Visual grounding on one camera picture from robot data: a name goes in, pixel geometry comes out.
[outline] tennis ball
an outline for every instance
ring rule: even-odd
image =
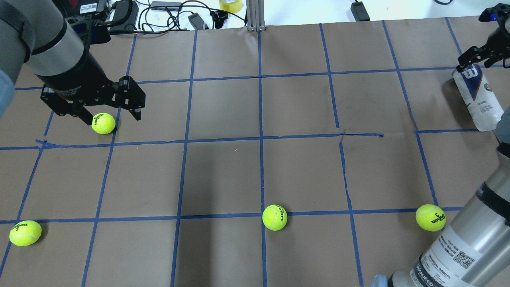
[[[425,204],[416,210],[416,222],[425,230],[438,231],[445,226],[446,215],[438,206]]]
[[[267,229],[278,231],[287,224],[287,212],[277,204],[269,205],[262,213],[262,222]]]
[[[98,134],[109,134],[115,128],[115,119],[109,113],[99,113],[92,118],[92,129]]]
[[[42,228],[33,220],[22,221],[11,229],[9,239],[16,246],[27,246],[41,237]]]

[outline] white bottle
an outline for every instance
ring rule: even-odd
[[[452,72],[476,128],[492,131],[503,115],[503,109],[477,64],[467,66],[461,73]]]

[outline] qr code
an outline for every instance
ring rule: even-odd
[[[464,269],[468,269],[475,260],[464,252],[459,252],[454,258],[453,261],[457,262],[460,266],[464,267]]]

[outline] white sticker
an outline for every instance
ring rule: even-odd
[[[80,6],[80,14],[89,13],[89,12],[95,12],[96,11],[96,7],[97,7],[96,3],[81,5]]]
[[[480,260],[482,254],[460,238],[448,226],[432,244],[429,251],[422,255],[421,266],[426,277],[441,286],[473,287],[461,280]]]

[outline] white floor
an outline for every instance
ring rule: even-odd
[[[218,0],[202,0],[211,8],[219,8]],[[242,0],[243,8],[237,14],[244,18],[246,0]],[[264,1],[264,17],[266,25],[299,25],[330,22],[352,22],[354,17],[350,11],[353,0],[266,0]],[[485,8],[493,7],[502,0],[453,0],[449,5],[439,5],[433,0],[363,0],[371,20],[397,20],[416,18],[459,17],[479,15]],[[189,2],[186,5],[199,5]],[[147,6],[139,5],[140,11]],[[212,26],[209,11],[203,8],[185,8],[200,14],[202,19]],[[193,30],[187,17],[181,16],[181,27]],[[148,22],[165,25],[168,14],[150,10]],[[230,17],[224,28],[237,28],[244,25],[243,21]]]

